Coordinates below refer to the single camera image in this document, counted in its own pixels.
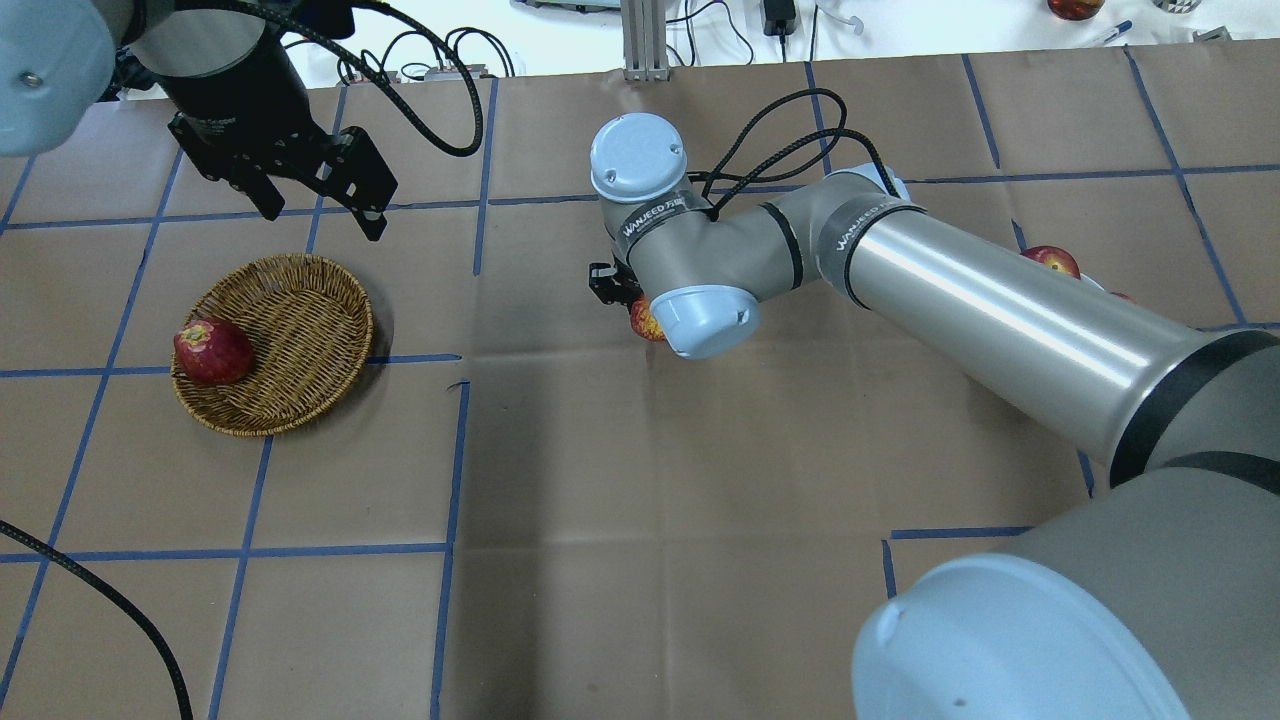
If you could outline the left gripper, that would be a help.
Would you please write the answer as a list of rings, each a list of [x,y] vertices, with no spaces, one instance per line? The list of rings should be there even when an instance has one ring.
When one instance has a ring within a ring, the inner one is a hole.
[[[381,240],[398,181],[367,131],[351,126],[326,132],[305,99],[234,97],[225,106],[173,100],[177,111],[168,128],[195,169],[244,195],[265,220],[276,220],[285,206],[274,184],[280,178],[338,202],[367,241]]]

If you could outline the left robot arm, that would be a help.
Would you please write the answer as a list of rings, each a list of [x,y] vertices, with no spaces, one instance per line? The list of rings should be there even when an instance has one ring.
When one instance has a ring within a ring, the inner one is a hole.
[[[315,119],[282,33],[314,42],[355,31],[347,1],[5,1],[3,155],[63,145],[88,108],[131,86],[160,87],[168,128],[195,169],[269,220],[293,181],[347,209],[367,240],[387,228],[397,181],[365,129]]]

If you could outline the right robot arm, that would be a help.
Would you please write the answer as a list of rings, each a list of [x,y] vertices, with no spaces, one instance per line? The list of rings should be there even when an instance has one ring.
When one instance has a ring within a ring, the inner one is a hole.
[[[681,357],[822,278],[1107,464],[1110,489],[943,562],[865,621],[859,719],[1275,719],[1277,338],[1207,333],[931,217],[879,163],[713,218],[678,131],[590,147],[622,275]]]

